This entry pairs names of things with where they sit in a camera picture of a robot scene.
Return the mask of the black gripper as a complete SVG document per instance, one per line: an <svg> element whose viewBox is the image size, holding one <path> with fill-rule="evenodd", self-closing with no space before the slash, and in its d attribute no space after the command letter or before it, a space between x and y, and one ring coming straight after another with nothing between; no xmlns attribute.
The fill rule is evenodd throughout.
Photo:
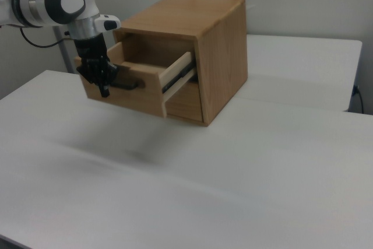
<svg viewBox="0 0 373 249"><path fill-rule="evenodd" d="M87 39L74 39L74 44L81 59L77 71L89 83L100 87L102 97L108 97L110 84L115 79L118 69L110 62L103 34Z"/></svg>

